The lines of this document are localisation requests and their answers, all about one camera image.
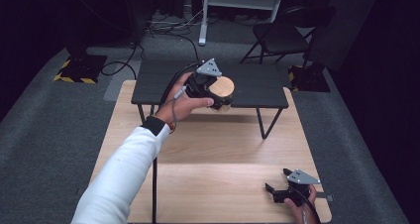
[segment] white sleeve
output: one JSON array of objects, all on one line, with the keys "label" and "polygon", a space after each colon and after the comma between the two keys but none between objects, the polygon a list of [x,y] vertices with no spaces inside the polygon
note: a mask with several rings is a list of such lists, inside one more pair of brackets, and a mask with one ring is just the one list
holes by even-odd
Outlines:
[{"label": "white sleeve", "polygon": [[169,132],[167,125],[157,136],[136,128],[85,190],[71,223],[127,223],[130,205]]}]

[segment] wooden table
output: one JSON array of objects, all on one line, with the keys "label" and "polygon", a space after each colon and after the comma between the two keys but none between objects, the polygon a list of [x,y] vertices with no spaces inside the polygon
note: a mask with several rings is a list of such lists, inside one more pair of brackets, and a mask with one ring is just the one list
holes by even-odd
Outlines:
[{"label": "wooden table", "polygon": [[[124,82],[105,135],[92,180],[111,154],[141,124],[131,104],[136,81]],[[299,116],[288,89],[289,108],[263,140],[255,110],[231,108],[217,114],[197,109],[178,123],[158,156],[158,223],[289,223],[284,204],[264,189],[287,189],[283,168],[300,168],[318,178]],[[268,123],[275,111],[262,109]],[[152,222],[152,172],[131,208],[129,222]],[[316,185],[323,191],[322,185]],[[322,222],[331,220],[325,198],[317,198]]]}]

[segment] black tabletop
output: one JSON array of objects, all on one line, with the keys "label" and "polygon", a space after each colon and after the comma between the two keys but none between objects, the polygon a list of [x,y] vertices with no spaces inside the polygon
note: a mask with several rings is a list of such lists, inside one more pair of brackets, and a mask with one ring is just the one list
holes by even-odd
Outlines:
[{"label": "black tabletop", "polygon": [[[277,70],[272,64],[238,64],[217,61],[223,76],[235,84],[232,107],[287,108]],[[145,60],[132,97],[133,104],[158,105],[173,76],[189,61]]]}]

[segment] white metal stand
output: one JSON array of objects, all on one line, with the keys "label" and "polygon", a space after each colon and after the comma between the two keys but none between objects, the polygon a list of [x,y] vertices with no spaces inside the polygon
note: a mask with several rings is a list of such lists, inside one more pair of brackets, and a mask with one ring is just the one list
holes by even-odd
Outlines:
[{"label": "white metal stand", "polygon": [[222,6],[235,8],[250,8],[271,11],[270,21],[273,22],[277,15],[278,6],[281,0],[204,0],[203,3],[203,20],[201,22],[200,38],[198,45],[206,45],[207,35],[207,8],[208,6]]}]

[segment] wrist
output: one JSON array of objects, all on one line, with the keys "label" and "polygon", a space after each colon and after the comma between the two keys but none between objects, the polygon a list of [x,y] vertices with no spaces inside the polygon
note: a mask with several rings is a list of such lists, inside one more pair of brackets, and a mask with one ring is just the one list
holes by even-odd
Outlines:
[{"label": "wrist", "polygon": [[175,130],[175,126],[173,125],[173,119],[171,119],[171,116],[169,118],[169,116],[164,116],[161,113],[158,113],[154,116],[163,121],[170,128],[170,131]]}]

